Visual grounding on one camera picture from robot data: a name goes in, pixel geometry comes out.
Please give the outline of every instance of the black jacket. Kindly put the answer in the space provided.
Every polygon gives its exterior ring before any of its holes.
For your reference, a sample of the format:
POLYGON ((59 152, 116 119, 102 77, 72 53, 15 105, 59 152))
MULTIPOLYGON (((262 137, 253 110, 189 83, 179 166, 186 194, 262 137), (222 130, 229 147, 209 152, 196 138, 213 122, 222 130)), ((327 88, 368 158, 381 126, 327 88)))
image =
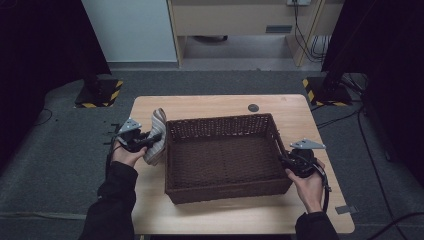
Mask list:
MULTIPOLYGON (((138 173, 120 162, 112 162, 106 181, 97 191, 98 200, 90 206, 80 240, 133 240, 131 212, 136 201, 138 173)), ((303 214, 296 223, 298 240, 339 239, 324 212, 303 214)))

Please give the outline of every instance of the wall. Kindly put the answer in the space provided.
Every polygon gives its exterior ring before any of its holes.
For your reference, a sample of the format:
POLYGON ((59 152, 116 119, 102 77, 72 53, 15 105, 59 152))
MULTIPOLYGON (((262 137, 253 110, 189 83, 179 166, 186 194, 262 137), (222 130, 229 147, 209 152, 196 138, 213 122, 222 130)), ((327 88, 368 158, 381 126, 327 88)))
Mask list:
POLYGON ((166 0, 82 0, 108 62, 176 62, 166 0))

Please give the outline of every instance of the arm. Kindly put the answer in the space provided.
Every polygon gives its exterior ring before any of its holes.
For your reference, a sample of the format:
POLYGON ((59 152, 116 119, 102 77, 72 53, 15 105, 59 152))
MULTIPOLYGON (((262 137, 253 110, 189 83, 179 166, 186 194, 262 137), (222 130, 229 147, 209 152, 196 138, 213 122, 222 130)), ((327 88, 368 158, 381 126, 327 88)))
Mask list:
POLYGON ((287 176, 296 185, 299 198, 305 205, 307 214, 304 213, 297 219, 296 236, 298 240, 311 239, 339 239, 336 230, 330 222, 327 214, 322 211, 322 179, 318 173, 314 173, 307 178, 296 176, 290 169, 286 169, 287 176))
POLYGON ((147 149, 130 153, 119 143, 115 143, 114 149, 108 176, 97 191, 97 202, 88 209, 80 240, 134 239, 131 212, 138 177, 134 165, 147 149))

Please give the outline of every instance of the yellow and black hazard tape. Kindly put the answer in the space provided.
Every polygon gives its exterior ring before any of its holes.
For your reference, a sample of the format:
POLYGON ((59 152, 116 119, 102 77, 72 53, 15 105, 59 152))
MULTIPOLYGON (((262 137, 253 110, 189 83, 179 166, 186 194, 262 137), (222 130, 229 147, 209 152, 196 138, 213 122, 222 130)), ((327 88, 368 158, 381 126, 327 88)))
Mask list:
POLYGON ((305 87, 306 93, 308 94, 309 101, 311 102, 311 105, 313 106, 323 106, 323 105, 330 105, 330 106, 348 106, 350 105, 349 102, 338 102, 338 101, 317 101, 315 99, 315 94, 312 91, 312 88, 308 82, 308 79, 303 79, 302 81, 303 87, 305 87))
POLYGON ((110 96, 110 100, 108 102, 104 102, 104 103, 80 103, 80 104, 75 104, 76 108, 96 108, 96 107, 110 107, 115 103, 116 98, 118 97, 119 91, 121 90, 121 86, 124 83, 124 81, 117 81, 116 82, 116 86, 115 89, 112 93, 112 95, 110 96))

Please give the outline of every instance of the woven basket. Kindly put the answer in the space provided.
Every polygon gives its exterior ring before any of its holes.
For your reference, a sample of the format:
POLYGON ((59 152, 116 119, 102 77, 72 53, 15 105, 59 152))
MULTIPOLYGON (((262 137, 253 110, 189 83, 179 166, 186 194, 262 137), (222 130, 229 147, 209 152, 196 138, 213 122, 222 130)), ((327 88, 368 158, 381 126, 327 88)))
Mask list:
POLYGON ((286 193, 271 114, 167 122, 165 193, 174 204, 286 193))

